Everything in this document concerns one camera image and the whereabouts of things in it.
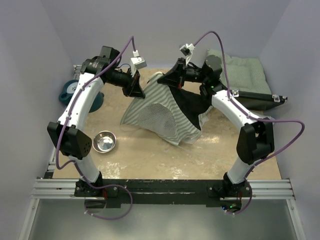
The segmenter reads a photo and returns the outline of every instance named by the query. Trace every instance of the stainless steel bowl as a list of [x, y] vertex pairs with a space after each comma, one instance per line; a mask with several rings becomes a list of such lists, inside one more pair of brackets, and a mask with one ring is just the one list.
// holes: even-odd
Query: stainless steel bowl
[[92, 146], [99, 153], [110, 152], [116, 145], [116, 135], [110, 131], [101, 131], [93, 139]]

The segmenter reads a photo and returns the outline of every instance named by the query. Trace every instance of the striped cloth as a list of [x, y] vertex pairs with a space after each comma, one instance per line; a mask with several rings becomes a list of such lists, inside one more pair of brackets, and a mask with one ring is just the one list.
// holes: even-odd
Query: striped cloth
[[[125, 111], [120, 124], [138, 126], [155, 132], [167, 142], [178, 145], [181, 141], [193, 144], [202, 134], [183, 114], [169, 87], [158, 84], [163, 76], [156, 72], [144, 88], [145, 99], [134, 98]], [[200, 126], [208, 120], [211, 107], [198, 116]]]

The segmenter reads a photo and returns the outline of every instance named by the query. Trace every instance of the white wall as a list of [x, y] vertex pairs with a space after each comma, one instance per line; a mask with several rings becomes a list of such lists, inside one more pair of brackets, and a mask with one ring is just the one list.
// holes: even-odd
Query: white wall
[[[309, 240], [320, 236], [320, 1], [291, 0], [260, 55], [272, 92], [288, 96], [275, 108], [278, 118], [304, 121], [304, 134], [278, 159], [283, 178], [290, 178], [303, 227]], [[283, 146], [298, 124], [275, 127], [276, 146]]]
[[[41, 0], [74, 64], [100, 53], [102, 45], [121, 50], [131, 35], [149, 66], [172, 66], [181, 43], [217, 31], [226, 52], [258, 57], [290, 0]], [[214, 36], [198, 47], [220, 49]], [[127, 52], [123, 62], [128, 61]]]
[[72, 77], [39, 0], [0, 1], [0, 238], [18, 239], [37, 176], [48, 165], [46, 131], [62, 111], [58, 94]]

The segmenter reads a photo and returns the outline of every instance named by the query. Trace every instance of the white mesh panel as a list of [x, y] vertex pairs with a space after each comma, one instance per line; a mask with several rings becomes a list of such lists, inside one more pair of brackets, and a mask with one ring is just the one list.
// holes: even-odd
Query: white mesh panel
[[176, 121], [168, 108], [160, 103], [152, 103], [141, 109], [137, 123], [159, 135], [172, 137], [176, 134]]

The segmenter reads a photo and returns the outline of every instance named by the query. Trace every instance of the teal spool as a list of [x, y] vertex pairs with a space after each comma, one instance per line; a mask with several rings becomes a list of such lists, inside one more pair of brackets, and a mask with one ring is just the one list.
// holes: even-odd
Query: teal spool
[[[74, 95], [75, 90], [78, 86], [78, 82], [79, 80], [76, 80], [76, 79], [70, 80], [63, 86], [62, 92], [59, 95], [59, 101], [63, 105], [68, 106], [68, 104], [70, 103], [71, 98]], [[102, 106], [102, 104], [104, 103], [104, 96], [105, 95], [102, 92], [99, 92], [96, 95], [89, 113], [97, 111]]]

